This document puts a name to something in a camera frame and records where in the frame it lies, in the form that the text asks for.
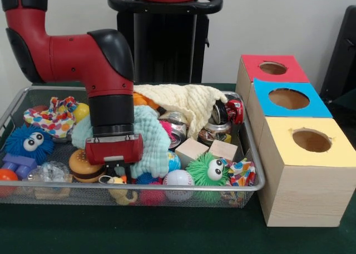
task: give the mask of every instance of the circular hole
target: circular hole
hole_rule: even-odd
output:
[[[298,146],[310,152],[325,152],[332,147],[330,139],[325,134],[312,129],[294,131],[293,140]]]
[[[260,69],[268,74],[274,75],[281,75],[287,72],[287,68],[284,67],[282,64],[273,62],[273,61],[266,61],[260,64]]]
[[[309,105],[309,98],[293,89],[280,88],[273,90],[268,95],[269,99],[278,106],[287,109],[300,109]]]

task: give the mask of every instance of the green fuzzy toy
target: green fuzzy toy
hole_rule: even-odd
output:
[[[196,186],[224,186],[229,179],[228,169],[224,165],[227,165],[226,160],[222,158],[215,159],[208,152],[200,155],[196,161],[190,162],[186,170],[193,178]],[[196,192],[196,197],[206,202],[214,203],[220,199],[220,192],[198,191]]]

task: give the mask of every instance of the pink fuzzy toy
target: pink fuzzy toy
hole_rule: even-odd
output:
[[[165,122],[165,121],[160,121],[160,124],[162,125],[163,129],[166,130],[168,136],[170,139],[174,139],[173,135],[172,135],[172,126],[169,122]]]
[[[162,185],[158,182],[150,183],[150,185]],[[140,202],[145,206],[158,206],[166,199],[163,190],[141,190]]]

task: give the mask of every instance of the wooden box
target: wooden box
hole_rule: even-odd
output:
[[[294,56],[242,55],[236,92],[248,103],[254,79],[270,82],[308,83],[309,80]]]
[[[255,79],[249,96],[246,108],[257,145],[265,116],[332,118],[310,83],[265,82]]]
[[[268,226],[339,225],[356,186],[356,151],[335,120],[266,117],[259,152]]]

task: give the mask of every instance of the wire mesh basket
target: wire mesh basket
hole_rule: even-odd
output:
[[[237,96],[233,92],[226,94]],[[81,87],[33,86],[21,90],[0,119],[1,166],[6,138],[16,127],[24,124],[24,111],[37,105],[47,105],[53,96],[60,99],[73,96],[77,101],[87,103],[87,93]],[[241,127],[233,128],[232,143],[238,146],[237,161],[247,157],[255,163],[253,186],[116,185],[75,180],[71,183],[0,181],[0,203],[243,208],[254,191],[260,190],[265,183],[248,118]],[[56,143],[47,161],[62,162],[68,166],[69,157],[76,149],[71,142]]]

